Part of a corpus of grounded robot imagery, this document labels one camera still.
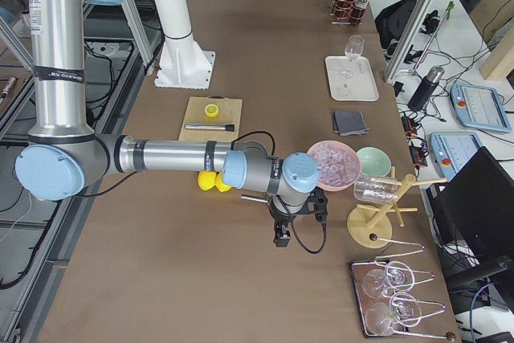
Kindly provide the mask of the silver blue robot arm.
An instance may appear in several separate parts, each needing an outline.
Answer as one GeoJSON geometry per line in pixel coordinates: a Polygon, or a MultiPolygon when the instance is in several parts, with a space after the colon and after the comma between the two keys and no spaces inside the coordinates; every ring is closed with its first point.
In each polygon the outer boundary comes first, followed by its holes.
{"type": "Polygon", "coordinates": [[[228,186],[266,194],[277,247],[296,237],[301,215],[325,225],[320,171],[306,153],[280,159],[254,141],[151,141],[94,131],[86,117],[83,5],[122,1],[28,0],[36,122],[15,162],[22,186],[36,198],[58,201],[109,174],[206,171],[228,186]]]}

